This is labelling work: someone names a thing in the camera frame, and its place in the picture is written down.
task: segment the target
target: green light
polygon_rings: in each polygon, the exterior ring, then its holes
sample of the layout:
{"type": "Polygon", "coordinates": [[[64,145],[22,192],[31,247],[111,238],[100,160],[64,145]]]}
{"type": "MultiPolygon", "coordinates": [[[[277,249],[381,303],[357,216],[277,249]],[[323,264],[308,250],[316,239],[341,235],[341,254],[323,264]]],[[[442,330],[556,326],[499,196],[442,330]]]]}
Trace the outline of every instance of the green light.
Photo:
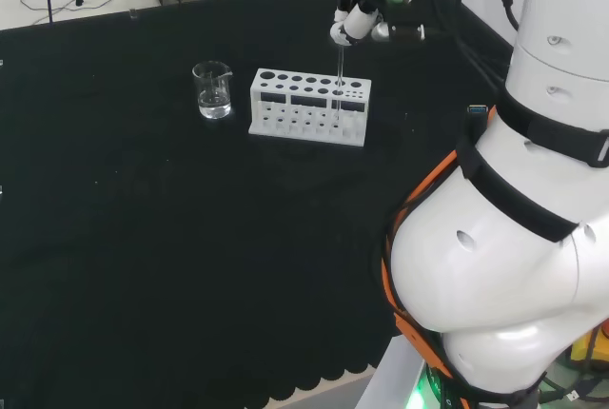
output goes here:
{"type": "Polygon", "coordinates": [[[425,401],[418,389],[412,392],[405,409],[424,409],[425,401]]]}

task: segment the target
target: hole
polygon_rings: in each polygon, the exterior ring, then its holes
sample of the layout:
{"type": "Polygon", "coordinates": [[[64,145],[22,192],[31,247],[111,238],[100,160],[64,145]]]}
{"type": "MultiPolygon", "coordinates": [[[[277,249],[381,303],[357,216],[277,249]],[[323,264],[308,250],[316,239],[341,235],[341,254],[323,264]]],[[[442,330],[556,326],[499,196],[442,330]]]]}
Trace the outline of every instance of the hole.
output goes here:
{"type": "Polygon", "coordinates": [[[597,242],[597,234],[594,232],[590,225],[587,225],[583,228],[583,234],[586,236],[590,243],[594,244],[597,242]]]}
{"type": "Polygon", "coordinates": [[[461,245],[463,246],[463,249],[465,249],[466,251],[473,252],[476,249],[476,242],[471,236],[469,236],[464,231],[457,231],[457,239],[459,240],[459,243],[461,243],[461,245]]]}

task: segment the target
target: black table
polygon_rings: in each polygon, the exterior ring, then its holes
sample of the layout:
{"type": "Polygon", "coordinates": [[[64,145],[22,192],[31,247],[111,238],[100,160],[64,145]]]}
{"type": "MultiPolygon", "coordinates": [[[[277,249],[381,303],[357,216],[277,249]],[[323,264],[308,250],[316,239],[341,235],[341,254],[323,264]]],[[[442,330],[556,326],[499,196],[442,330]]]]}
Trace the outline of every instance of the black table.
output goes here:
{"type": "Polygon", "coordinates": [[[0,399],[243,408],[376,365],[376,244],[492,95],[448,37],[363,44],[364,148],[247,134],[257,68],[335,74],[336,0],[221,0],[0,33],[0,399]],[[235,73],[204,122],[191,68],[235,73]]]}

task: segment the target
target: white test tube rack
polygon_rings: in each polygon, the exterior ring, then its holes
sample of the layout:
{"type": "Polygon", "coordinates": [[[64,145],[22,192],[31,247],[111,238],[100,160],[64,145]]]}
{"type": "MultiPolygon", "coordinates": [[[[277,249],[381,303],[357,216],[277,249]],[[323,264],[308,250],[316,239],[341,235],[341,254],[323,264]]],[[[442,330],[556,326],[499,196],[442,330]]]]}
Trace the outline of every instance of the white test tube rack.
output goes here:
{"type": "Polygon", "coordinates": [[[254,135],[363,146],[371,81],[261,68],[251,85],[254,135]]]}

